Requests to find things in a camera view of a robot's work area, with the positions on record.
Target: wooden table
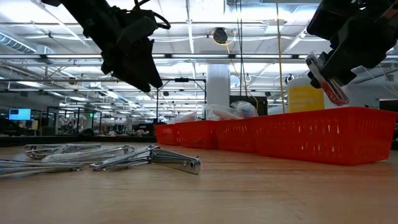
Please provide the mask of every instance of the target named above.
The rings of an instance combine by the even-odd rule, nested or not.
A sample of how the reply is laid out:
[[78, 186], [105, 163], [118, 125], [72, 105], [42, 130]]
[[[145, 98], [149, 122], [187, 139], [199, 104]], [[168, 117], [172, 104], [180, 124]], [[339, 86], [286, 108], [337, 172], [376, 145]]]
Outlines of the wooden table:
[[[200, 156], [200, 175], [151, 164], [1, 178], [1, 223], [398, 223], [394, 151], [389, 161], [341, 167], [165, 148]], [[0, 158], [25, 155], [10, 147]]]

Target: white column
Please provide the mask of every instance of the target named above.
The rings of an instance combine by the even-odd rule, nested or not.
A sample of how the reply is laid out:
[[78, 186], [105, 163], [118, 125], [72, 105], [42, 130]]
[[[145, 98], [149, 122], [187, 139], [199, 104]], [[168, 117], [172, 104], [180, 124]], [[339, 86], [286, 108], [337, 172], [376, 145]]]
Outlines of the white column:
[[228, 65], [207, 65], [207, 103], [229, 106], [231, 92], [230, 71]]

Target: cable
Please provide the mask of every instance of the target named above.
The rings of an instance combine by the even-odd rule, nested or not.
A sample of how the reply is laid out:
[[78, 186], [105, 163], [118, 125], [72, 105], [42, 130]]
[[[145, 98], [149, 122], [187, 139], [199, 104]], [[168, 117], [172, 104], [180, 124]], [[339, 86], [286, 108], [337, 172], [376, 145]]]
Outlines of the cable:
[[159, 15], [156, 12], [154, 12], [154, 16], [158, 17], [161, 21], [163, 21], [166, 24], [166, 25], [163, 25], [163, 24], [156, 23], [158, 27], [163, 28], [163, 29], [170, 29], [172, 27], [171, 24], [168, 22], [168, 20], [166, 18], [164, 18], [163, 16]]
[[[111, 77], [111, 75], [112, 75], [112, 73], [110, 73], [110, 74], [108, 75], [108, 77], [106, 77], [106, 78], [105, 78], [101, 83], [99, 83], [95, 88], [99, 87], [103, 82], [108, 81], [108, 79]], [[91, 91], [89, 91], [89, 92], [87, 93], [86, 98], [88, 97], [88, 95], [89, 95], [90, 93], [93, 92], [93, 90], [94, 90], [94, 89], [92, 89]]]
[[282, 97], [282, 109], [283, 113], [285, 113], [285, 96], [284, 96], [284, 87], [282, 84], [282, 39], [280, 38], [280, 27], [279, 27], [279, 0], [275, 1], [276, 3], [276, 18], [277, 18], [277, 27], [278, 27], [278, 49], [279, 49], [279, 82], [280, 82], [280, 96]]
[[251, 97], [253, 97], [254, 100], [256, 101], [256, 111], [259, 111], [259, 102], [257, 101], [257, 98], [256, 98], [255, 96], [253, 96], [253, 94], [251, 94], [250, 92], [249, 92], [249, 94], [250, 94]]
[[141, 8], [139, 7], [139, 2], [138, 2], [138, 0], [134, 0], [134, 7], [133, 7], [133, 9], [141, 10]]
[[[244, 74], [246, 73], [244, 71], [244, 62], [243, 62], [243, 21], [242, 21], [242, 0], [239, 0], [239, 10], [241, 13], [241, 35], [239, 36], [240, 40], [240, 48], [241, 48], [241, 72], [242, 72], [242, 77], [244, 76]], [[245, 91], [245, 95], [246, 95], [246, 99], [248, 98], [248, 86], [246, 83], [246, 77], [244, 77], [244, 91]]]
[[135, 10], [137, 8], [140, 8], [143, 4], [149, 2], [150, 0], [142, 0], [141, 2], [138, 3], [138, 0], [134, 0], [135, 6], [133, 7], [132, 10]]
[[[379, 67], [383, 70], [383, 75], [384, 75], [384, 77], [386, 78], [386, 80], [388, 81], [387, 75], [386, 75], [386, 73], [384, 72], [384, 69], [381, 67], [380, 64], [379, 64]], [[391, 88], [394, 90], [394, 92], [398, 95], [398, 92], [397, 92], [397, 90], [394, 88], [394, 86], [393, 86], [391, 83], [389, 83], [389, 84], [390, 84]]]
[[[369, 75], [370, 75], [370, 77], [372, 77], [373, 79], [376, 79], [376, 78], [374, 78], [372, 75], [371, 75], [371, 73], [365, 68], [365, 71], [366, 71], [366, 73], [368, 73]], [[397, 96], [397, 93], [394, 93], [393, 91], [391, 91], [390, 89], [388, 89], [387, 87], [385, 87], [383, 84], [381, 84], [381, 83], [379, 83], [379, 82], [377, 82], [377, 84], [379, 84], [380, 86], [382, 86], [383, 88], [385, 88], [387, 91], [389, 91], [390, 93], [392, 93], [392, 94], [394, 94], [395, 96]]]

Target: black cable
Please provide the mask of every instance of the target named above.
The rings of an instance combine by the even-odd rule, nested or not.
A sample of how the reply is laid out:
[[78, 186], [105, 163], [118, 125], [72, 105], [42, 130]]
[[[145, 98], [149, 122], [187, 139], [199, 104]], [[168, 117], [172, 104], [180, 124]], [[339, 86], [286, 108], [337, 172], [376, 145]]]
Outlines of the black cable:
[[[235, 10], [238, 13], [238, 0], [235, 0]], [[242, 40], [241, 40], [241, 31], [239, 28], [239, 19], [236, 18], [236, 24], [238, 25], [238, 37], [239, 37], [239, 48], [241, 49], [241, 74], [240, 74], [240, 82], [239, 82], [239, 96], [242, 98]]]
[[170, 29], [172, 27], [172, 25], [167, 21], [166, 18], [164, 18], [163, 16], [159, 15], [158, 13], [154, 12], [154, 16], [158, 17], [162, 22], [164, 22], [166, 25], [163, 24], [159, 24], [157, 23], [157, 26], [163, 29]]
[[243, 21], [242, 21], [242, 0], [239, 0], [239, 6], [240, 6], [240, 11], [241, 11], [241, 66], [243, 70], [243, 78], [244, 78], [244, 92], [246, 94], [246, 99], [248, 99], [248, 86], [246, 85], [246, 77], [244, 76], [244, 63], [243, 63]]
[[149, 1], [150, 1], [150, 0], [142, 0], [142, 1], [139, 2], [139, 3], [135, 3], [136, 5], [133, 7], [132, 10], [135, 10], [135, 9], [139, 8], [140, 6], [142, 6], [143, 4], [145, 4], [145, 3], [149, 2]]
[[139, 7], [139, 2], [138, 2], [138, 0], [134, 0], [134, 7], [133, 7], [133, 9], [140, 10], [140, 7]]

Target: orange crate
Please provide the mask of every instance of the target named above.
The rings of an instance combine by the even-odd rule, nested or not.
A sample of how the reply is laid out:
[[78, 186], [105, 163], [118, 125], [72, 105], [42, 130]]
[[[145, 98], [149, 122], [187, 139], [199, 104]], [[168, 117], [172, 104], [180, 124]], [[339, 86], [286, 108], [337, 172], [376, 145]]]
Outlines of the orange crate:
[[218, 149], [237, 152], [256, 152], [250, 122], [246, 119], [215, 123]]
[[179, 146], [179, 134], [177, 124], [160, 124], [155, 125], [156, 141], [159, 144], [168, 144]]
[[263, 156], [352, 166], [388, 159], [398, 113], [360, 107], [251, 118]]
[[215, 121], [179, 123], [181, 146], [197, 149], [216, 149]]

